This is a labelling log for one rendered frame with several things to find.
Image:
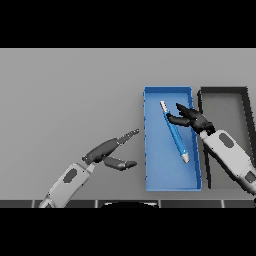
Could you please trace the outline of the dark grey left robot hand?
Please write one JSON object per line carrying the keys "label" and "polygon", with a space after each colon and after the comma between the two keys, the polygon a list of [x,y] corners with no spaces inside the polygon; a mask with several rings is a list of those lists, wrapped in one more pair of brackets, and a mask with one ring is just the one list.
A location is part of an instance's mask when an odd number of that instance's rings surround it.
{"label": "dark grey left robot hand", "polygon": [[104,165],[110,168],[113,168],[118,171],[124,171],[126,169],[132,168],[137,165],[136,161],[124,161],[114,157],[111,157],[111,154],[122,144],[125,144],[129,139],[134,135],[138,134],[139,130],[135,129],[130,131],[120,138],[109,139],[97,147],[89,151],[85,156],[82,157],[82,160],[90,165],[92,163],[104,162]]}

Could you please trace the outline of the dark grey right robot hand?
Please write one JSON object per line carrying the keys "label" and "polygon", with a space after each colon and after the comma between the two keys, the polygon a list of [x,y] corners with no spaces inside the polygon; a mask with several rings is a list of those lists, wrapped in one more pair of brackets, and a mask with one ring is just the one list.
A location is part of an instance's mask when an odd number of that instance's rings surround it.
{"label": "dark grey right robot hand", "polygon": [[212,122],[208,121],[206,117],[199,111],[187,108],[182,104],[176,104],[177,109],[179,110],[180,117],[176,117],[170,113],[167,114],[167,120],[174,125],[189,127],[197,133],[205,131],[208,136],[215,133],[215,127]]}

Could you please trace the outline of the blue pipe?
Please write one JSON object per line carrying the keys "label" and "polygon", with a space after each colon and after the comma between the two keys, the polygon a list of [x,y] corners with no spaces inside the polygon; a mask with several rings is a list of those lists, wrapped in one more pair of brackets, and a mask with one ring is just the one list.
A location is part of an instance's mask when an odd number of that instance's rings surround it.
{"label": "blue pipe", "polygon": [[168,108],[167,108],[165,102],[161,101],[160,102],[160,106],[162,108],[164,119],[165,119],[166,124],[167,124],[167,126],[169,128],[169,131],[170,131],[170,133],[172,135],[172,138],[173,138],[173,140],[175,142],[177,150],[179,151],[182,160],[185,163],[188,163],[190,161],[189,155],[188,155],[188,151],[187,151],[187,149],[186,149],[186,147],[185,147],[185,145],[184,145],[184,143],[182,141],[182,138],[181,138],[181,136],[179,134],[178,129],[176,128],[176,126],[174,124],[171,124],[169,122],[169,120],[168,120],[167,115],[169,114],[169,111],[168,111]]}

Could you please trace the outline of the dark grey bin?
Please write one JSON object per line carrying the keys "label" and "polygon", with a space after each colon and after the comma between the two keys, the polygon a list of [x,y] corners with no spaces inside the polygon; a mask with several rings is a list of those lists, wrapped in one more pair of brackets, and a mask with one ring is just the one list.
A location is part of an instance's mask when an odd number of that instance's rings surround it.
{"label": "dark grey bin", "polygon": [[[198,107],[216,130],[227,131],[256,166],[256,120],[253,118],[247,87],[202,87]],[[240,190],[218,160],[203,147],[208,187]]]}

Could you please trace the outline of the blue bin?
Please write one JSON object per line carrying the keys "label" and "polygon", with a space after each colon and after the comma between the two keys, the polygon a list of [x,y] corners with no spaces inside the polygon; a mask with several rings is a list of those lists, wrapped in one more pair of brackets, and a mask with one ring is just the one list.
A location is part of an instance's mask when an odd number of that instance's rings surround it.
{"label": "blue bin", "polygon": [[164,120],[160,102],[178,116],[176,104],[193,108],[190,86],[144,87],[144,152],[147,191],[200,191],[202,188],[197,134],[178,126],[190,161],[185,163]]}

